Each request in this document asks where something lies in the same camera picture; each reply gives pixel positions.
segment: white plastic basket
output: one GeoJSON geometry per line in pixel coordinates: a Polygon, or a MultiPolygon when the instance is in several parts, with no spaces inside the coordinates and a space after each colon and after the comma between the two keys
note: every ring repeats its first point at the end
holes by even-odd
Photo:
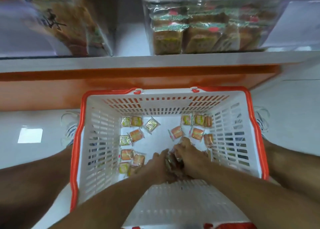
{"type": "MultiPolygon", "coordinates": [[[[181,114],[211,115],[214,136],[214,162],[231,166],[253,176],[267,179],[268,167],[261,132],[254,118],[250,93],[244,87],[190,89],[131,89],[126,91],[89,91],[81,104],[81,120],[76,132],[71,167],[71,211],[93,195],[119,180],[121,148],[119,135],[134,128],[121,128],[122,116],[152,115],[161,125],[152,135],[134,143],[146,153],[172,148],[168,129],[180,124],[181,114]]],[[[205,150],[204,141],[194,142],[205,150]]],[[[179,228],[204,223],[214,227],[225,223],[249,222],[228,198],[204,181],[179,181],[151,187],[127,218],[124,227],[179,228]]]]}

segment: white sneaker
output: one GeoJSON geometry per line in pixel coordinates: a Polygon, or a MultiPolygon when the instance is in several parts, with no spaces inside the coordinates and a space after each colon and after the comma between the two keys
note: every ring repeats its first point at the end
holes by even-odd
{"type": "Polygon", "coordinates": [[[61,145],[67,147],[73,144],[74,135],[80,121],[80,112],[67,111],[61,116],[61,126],[65,128],[65,137],[61,138],[61,145]]]}
{"type": "Polygon", "coordinates": [[[270,118],[270,113],[269,111],[261,106],[254,106],[254,116],[256,118],[256,121],[261,129],[262,137],[265,137],[265,134],[268,133],[269,131],[269,118],[270,118]]]}

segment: person's left hand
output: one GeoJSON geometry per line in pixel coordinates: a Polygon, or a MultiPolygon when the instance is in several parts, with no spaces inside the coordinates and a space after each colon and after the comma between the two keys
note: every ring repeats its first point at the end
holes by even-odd
{"type": "Polygon", "coordinates": [[[152,184],[175,182],[176,178],[167,172],[167,167],[164,161],[168,151],[169,150],[166,149],[163,150],[161,154],[154,153],[153,158],[149,160],[138,173],[144,173],[152,184]]]}

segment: white floor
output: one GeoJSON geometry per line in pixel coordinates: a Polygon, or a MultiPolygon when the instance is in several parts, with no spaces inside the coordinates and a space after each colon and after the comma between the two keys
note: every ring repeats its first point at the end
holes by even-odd
{"type": "MultiPolygon", "coordinates": [[[[264,106],[270,112],[269,132],[265,134],[267,139],[292,150],[320,156],[320,67],[298,76],[291,75],[262,93],[254,94],[253,101],[254,105],[264,106]]],[[[64,129],[60,126],[60,117],[64,112],[0,113],[0,169],[61,151],[64,147],[60,139],[64,129]],[[23,134],[26,130],[31,130],[31,133],[23,134]]],[[[33,229],[46,229],[68,214],[70,200],[68,185],[33,229]]]]}

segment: basket rim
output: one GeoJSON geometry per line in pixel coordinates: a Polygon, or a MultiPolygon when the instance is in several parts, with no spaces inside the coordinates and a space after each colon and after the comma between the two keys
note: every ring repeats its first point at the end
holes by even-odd
{"type": "MultiPolygon", "coordinates": [[[[255,135],[255,141],[257,145],[258,155],[259,155],[259,161],[262,171],[262,179],[267,180],[269,178],[269,168],[267,164],[266,159],[266,152],[263,145],[263,139],[260,127],[254,117],[254,108],[252,103],[252,98],[250,91],[246,89],[243,86],[217,86],[217,87],[197,87],[198,89],[201,89],[206,92],[213,92],[213,91],[242,91],[246,95],[247,105],[248,105],[248,112],[249,112],[249,118],[251,121],[251,124],[254,127],[254,135],[255,135]]],[[[79,167],[79,158],[80,158],[80,144],[81,144],[81,133],[84,128],[84,121],[85,121],[85,112],[86,112],[86,104],[87,99],[90,96],[95,95],[124,95],[128,94],[134,90],[138,89],[137,94],[140,94],[141,89],[139,88],[131,88],[126,90],[91,90],[84,93],[81,100],[81,107],[80,107],[80,122],[74,137],[74,143],[72,148],[72,157],[71,157],[71,169],[70,169],[70,185],[71,185],[71,191],[72,191],[72,197],[71,197],[71,205],[70,205],[70,212],[72,212],[78,202],[78,183],[77,183],[77,176],[78,176],[78,167],[79,167]]]]}

